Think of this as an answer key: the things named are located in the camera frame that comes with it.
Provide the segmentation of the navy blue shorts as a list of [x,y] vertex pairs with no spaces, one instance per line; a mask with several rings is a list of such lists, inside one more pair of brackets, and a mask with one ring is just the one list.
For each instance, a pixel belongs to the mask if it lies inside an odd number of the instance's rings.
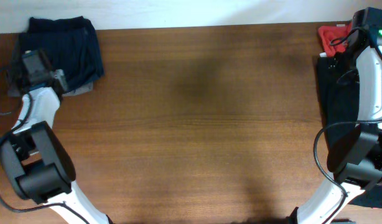
[[90,20],[29,19],[28,30],[19,34],[22,53],[42,49],[53,69],[65,74],[68,90],[76,90],[105,75],[96,30]]

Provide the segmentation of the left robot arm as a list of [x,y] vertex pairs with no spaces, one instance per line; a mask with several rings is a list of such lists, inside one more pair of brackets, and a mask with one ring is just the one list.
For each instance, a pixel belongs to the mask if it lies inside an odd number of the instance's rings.
[[15,213],[49,208],[67,223],[111,223],[80,189],[73,162],[52,130],[67,90],[63,71],[29,73],[19,88],[22,108],[0,138],[0,164],[17,196],[35,206],[14,208],[1,195],[0,203]]

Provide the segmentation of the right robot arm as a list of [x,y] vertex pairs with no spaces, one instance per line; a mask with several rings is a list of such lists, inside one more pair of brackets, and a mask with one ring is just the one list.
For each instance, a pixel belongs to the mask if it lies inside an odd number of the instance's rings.
[[382,29],[355,27],[336,44],[346,51],[317,61],[324,181],[289,223],[332,223],[345,205],[382,185]]

